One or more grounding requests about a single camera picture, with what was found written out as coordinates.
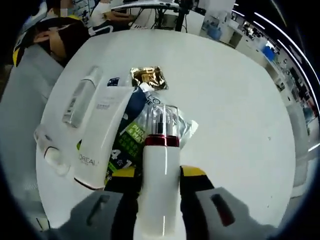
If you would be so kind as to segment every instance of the person's hand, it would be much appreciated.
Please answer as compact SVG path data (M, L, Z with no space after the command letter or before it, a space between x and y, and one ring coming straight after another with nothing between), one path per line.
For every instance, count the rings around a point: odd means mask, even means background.
M60 0L61 9L70 9L74 6L72 0Z
M50 31L40 32L40 33L38 33L37 35L34 36L33 42L35 44L37 44L37 43L41 43L41 42L47 41L50 38L49 35L50 35Z
M121 13L121 12L117 12L117 11L105 12L103 14L103 16L106 20L113 21L116 23L124 23L124 24L130 23L130 22L134 21L136 18L134 15L130 15L127 13Z

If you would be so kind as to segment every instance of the person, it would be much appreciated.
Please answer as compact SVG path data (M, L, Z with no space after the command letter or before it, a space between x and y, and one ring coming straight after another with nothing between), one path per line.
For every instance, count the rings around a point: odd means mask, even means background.
M280 63L280 68L285 71L287 69L287 62L288 62L288 59L284 59L283 62Z
M111 11L111 0L100 0L91 13L90 23L97 27L105 22L111 25L127 26L135 19L135 16L118 11Z
M72 9L74 7L72 0L60 0L60 9L58 11L60 12L58 14L59 17L66 17L68 16L69 9Z
M60 3L47 1L47 16L30 27L13 50L13 63L17 67L25 48L34 44L42 47L61 66L65 67L78 49L89 39L88 29L80 18L60 17Z

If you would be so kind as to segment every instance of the white tube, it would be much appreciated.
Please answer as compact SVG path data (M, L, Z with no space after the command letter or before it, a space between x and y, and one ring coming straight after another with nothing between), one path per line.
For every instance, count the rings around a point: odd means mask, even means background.
M143 149L143 186L138 218L144 235L171 235L176 227L180 148L149 145Z
M74 179L89 189L105 187L112 146L133 90L125 86L98 89L74 170Z

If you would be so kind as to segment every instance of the green label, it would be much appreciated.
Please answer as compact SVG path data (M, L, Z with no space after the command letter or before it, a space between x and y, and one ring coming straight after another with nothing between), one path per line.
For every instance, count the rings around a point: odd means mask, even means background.
M119 144L123 147L126 153L132 157L136 157L139 152L139 144L126 132L118 139Z
M111 169L111 171L113 173L117 171L117 169L115 168L115 166L111 162L109 162L108 167Z
M132 122L126 129L126 132L138 143L142 144L145 140L145 131L143 131L135 122Z

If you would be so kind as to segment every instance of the white shirt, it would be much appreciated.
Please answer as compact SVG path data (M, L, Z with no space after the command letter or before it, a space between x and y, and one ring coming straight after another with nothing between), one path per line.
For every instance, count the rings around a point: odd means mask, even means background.
M110 12L111 6L110 3L99 2L98 5L94 8L90 22L93 27L103 24L106 19L104 18L104 13Z
M287 63L285 63L284 61L280 62L280 68L282 68L283 70L286 70L287 69Z

